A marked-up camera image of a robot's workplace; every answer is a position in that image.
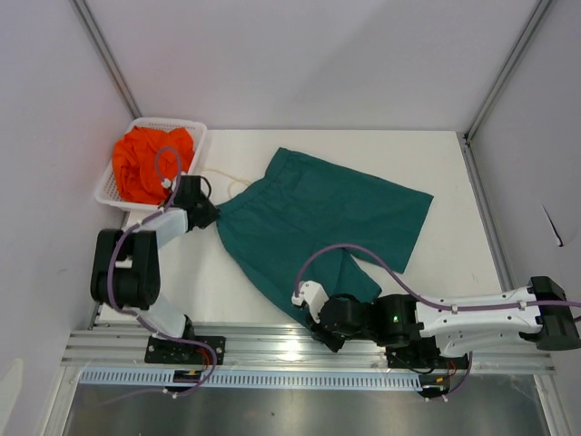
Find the green shorts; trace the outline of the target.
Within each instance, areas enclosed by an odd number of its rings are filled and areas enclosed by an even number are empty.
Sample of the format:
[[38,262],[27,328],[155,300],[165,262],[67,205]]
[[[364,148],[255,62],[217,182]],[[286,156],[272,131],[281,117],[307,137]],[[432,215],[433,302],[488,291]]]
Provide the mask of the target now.
[[381,287],[358,265],[372,251],[394,272],[409,263],[433,197],[316,157],[277,150],[263,178],[220,205],[221,242],[250,282],[304,324],[296,279],[370,302]]

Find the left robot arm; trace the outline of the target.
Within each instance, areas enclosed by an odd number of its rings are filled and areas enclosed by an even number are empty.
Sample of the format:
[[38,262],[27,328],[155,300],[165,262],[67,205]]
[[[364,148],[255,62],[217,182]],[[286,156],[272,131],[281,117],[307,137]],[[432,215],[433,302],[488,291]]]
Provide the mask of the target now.
[[130,315],[154,337],[166,340],[175,362],[189,362],[197,341],[189,316],[161,294],[159,251],[219,217],[211,201],[212,186],[201,175],[181,175],[155,211],[128,228],[103,229],[97,235],[90,294],[94,301]]

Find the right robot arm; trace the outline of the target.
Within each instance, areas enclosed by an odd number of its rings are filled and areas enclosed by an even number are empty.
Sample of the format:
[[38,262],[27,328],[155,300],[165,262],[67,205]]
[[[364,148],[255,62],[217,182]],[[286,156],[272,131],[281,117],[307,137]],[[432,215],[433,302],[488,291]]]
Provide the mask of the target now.
[[576,350],[580,334],[564,290],[546,276],[509,292],[434,299],[409,293],[361,302],[350,294],[329,296],[314,281],[301,282],[294,305],[308,312],[313,337],[337,352],[344,342],[374,342],[390,351],[415,348],[431,367],[445,358],[521,342],[540,351]]

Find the orange shorts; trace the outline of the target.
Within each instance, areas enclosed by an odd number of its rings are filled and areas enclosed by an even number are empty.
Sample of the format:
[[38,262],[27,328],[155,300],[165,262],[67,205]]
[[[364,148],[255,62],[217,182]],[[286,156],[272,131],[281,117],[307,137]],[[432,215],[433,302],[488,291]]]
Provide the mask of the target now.
[[183,127],[169,132],[133,127],[113,148],[112,168],[121,199],[162,203],[168,195],[162,182],[188,171],[194,156],[195,140]]

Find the aluminium mounting rail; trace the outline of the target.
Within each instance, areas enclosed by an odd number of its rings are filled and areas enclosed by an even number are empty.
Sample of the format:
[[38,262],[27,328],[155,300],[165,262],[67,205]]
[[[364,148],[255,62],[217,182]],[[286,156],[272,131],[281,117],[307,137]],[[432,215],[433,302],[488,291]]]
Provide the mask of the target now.
[[[200,335],[226,338],[223,370],[373,372],[385,370],[385,352],[371,342],[347,342],[337,353],[315,342],[298,324],[199,324]],[[70,333],[63,366],[143,367],[150,334],[134,323],[98,323]],[[473,353],[473,372],[553,374],[548,352],[532,344],[501,346]]]

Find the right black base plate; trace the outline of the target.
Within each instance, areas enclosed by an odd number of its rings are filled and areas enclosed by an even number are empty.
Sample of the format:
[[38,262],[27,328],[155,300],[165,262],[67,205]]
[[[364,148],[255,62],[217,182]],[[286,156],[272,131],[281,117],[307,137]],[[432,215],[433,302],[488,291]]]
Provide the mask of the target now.
[[468,356],[445,357],[440,353],[435,342],[422,339],[412,342],[407,347],[386,348],[388,366],[395,369],[408,369],[416,372],[434,370],[457,369],[465,370],[468,367]]

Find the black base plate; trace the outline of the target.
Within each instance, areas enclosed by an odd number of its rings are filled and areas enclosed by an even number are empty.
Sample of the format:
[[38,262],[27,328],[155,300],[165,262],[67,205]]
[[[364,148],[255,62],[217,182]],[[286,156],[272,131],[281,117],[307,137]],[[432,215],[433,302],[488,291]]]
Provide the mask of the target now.
[[[217,357],[217,365],[223,364],[226,350],[226,338],[224,336],[197,336],[196,341],[213,348]],[[204,347],[167,341],[153,336],[149,337],[144,361],[149,364],[212,365],[211,354]]]
[[468,367],[468,356],[445,357],[440,353],[435,342],[422,339],[412,342],[407,347],[386,348],[388,366],[395,369],[408,369],[416,372],[434,370],[457,369],[465,370]]

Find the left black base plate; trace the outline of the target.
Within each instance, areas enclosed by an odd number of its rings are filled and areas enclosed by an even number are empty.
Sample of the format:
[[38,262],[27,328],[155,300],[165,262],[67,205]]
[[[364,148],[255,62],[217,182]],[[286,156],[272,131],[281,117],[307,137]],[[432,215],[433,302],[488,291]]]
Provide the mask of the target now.
[[[224,336],[197,336],[196,341],[213,348],[217,357],[217,365],[223,364],[226,350],[226,338]],[[212,365],[211,354],[204,347],[167,341],[153,336],[149,337],[144,361],[149,364]]]

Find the right table edge rail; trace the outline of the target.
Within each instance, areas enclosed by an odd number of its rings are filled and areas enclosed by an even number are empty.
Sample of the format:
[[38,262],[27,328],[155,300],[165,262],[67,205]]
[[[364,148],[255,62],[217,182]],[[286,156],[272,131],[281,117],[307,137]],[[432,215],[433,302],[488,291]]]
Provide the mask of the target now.
[[478,169],[473,147],[466,134],[457,133],[457,136],[501,288],[503,291],[515,289],[517,285],[514,283],[513,274],[510,271],[510,265],[498,232],[497,220],[493,214],[491,202]]

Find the left aluminium frame post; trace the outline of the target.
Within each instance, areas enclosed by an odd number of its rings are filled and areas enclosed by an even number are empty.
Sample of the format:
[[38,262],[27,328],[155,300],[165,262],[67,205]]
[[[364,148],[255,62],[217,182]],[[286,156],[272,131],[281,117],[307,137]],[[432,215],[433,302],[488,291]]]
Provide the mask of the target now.
[[101,26],[99,26],[94,16],[89,2],[71,0],[70,4],[128,113],[133,119],[141,117],[142,111],[124,77],[121,67],[115,59],[113,50],[108,44]]

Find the aluminium frame post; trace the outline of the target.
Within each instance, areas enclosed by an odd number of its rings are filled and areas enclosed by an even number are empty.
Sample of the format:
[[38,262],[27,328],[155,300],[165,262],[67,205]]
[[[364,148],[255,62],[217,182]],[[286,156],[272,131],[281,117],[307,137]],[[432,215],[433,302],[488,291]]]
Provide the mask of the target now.
[[506,60],[501,65],[492,85],[486,92],[484,100],[479,105],[466,132],[464,132],[464,139],[467,144],[471,144],[477,136],[479,129],[490,116],[498,99],[523,61],[537,32],[555,4],[556,1],[553,0],[536,1],[533,11],[519,31],[516,41],[512,44],[508,52]]
[[142,111],[124,77],[121,67],[115,59],[113,50],[108,44],[101,26],[99,26],[94,16],[89,2],[71,0],[70,4],[128,113],[133,119],[141,117]]

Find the right aluminium frame post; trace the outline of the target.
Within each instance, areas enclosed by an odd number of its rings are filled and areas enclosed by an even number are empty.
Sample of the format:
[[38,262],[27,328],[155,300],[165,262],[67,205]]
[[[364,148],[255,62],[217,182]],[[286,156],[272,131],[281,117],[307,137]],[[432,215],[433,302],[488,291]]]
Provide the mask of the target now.
[[471,144],[477,136],[479,129],[490,116],[498,99],[523,61],[537,32],[555,4],[556,1],[553,0],[536,1],[533,11],[519,31],[516,41],[512,44],[508,52],[506,60],[501,65],[492,85],[486,92],[484,100],[479,105],[466,132],[464,132],[464,139],[467,144]]

